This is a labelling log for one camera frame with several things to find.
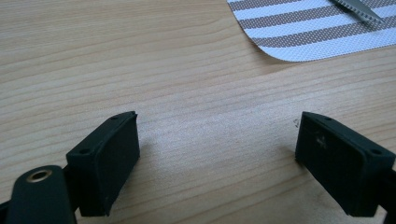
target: screw hole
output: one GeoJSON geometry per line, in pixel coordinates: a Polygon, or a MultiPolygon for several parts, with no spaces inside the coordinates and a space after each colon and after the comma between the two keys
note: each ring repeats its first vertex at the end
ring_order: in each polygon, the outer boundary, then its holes
{"type": "Polygon", "coordinates": [[[90,149],[89,148],[83,148],[82,150],[79,151],[79,154],[85,155],[90,153],[90,149]]]}
{"type": "Polygon", "coordinates": [[[376,154],[376,155],[381,155],[381,154],[382,154],[382,152],[381,152],[380,150],[378,150],[378,149],[371,149],[371,151],[372,151],[374,154],[376,154]]]}
{"type": "Polygon", "coordinates": [[[40,170],[40,171],[37,171],[37,172],[29,175],[27,177],[26,181],[29,183],[40,182],[42,180],[47,179],[47,177],[49,177],[51,174],[52,174],[51,170],[40,170]]]}

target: serrated knife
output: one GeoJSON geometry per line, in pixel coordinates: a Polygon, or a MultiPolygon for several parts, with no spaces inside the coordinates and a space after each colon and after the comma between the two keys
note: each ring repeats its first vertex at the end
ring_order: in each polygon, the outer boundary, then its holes
{"type": "Polygon", "coordinates": [[[359,16],[363,17],[367,21],[384,22],[378,15],[375,14],[369,7],[363,4],[359,0],[334,0],[342,6],[352,10],[359,16]]]}

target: white stripe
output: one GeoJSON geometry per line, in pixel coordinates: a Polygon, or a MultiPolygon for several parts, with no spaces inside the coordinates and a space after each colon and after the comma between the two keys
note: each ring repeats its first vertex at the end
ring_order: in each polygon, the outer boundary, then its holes
{"type": "MultiPolygon", "coordinates": [[[[396,16],[396,5],[374,8],[373,11],[381,18],[396,16]]],[[[282,35],[294,35],[302,32],[331,28],[334,26],[348,25],[356,23],[359,18],[349,14],[341,14],[331,17],[314,19],[311,21],[298,21],[294,23],[282,24],[257,29],[245,29],[250,38],[266,38],[282,35]]]]}
{"type": "Polygon", "coordinates": [[[342,37],[290,48],[260,47],[267,54],[289,62],[304,62],[396,44],[396,28],[342,37]]]}
{"type": "Polygon", "coordinates": [[[334,3],[329,0],[305,0],[269,7],[255,7],[251,9],[236,10],[233,14],[240,21],[333,5],[334,3]]]}

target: wood grain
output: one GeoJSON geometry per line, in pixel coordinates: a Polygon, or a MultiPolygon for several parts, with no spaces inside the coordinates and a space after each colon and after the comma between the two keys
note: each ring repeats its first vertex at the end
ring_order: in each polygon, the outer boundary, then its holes
{"type": "Polygon", "coordinates": [[[78,223],[382,223],[294,161],[302,111],[396,152],[396,48],[286,63],[225,0],[0,3],[0,202],[15,179],[135,110],[142,156],[110,217],[78,223]]]}

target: gray and white striped cloth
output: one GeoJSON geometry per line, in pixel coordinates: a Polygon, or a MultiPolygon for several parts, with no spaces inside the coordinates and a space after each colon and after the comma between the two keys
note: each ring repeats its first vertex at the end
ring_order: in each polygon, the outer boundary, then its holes
{"type": "Polygon", "coordinates": [[[396,0],[361,0],[384,23],[362,21],[332,0],[228,0],[251,40],[290,62],[396,44],[396,0]]]}

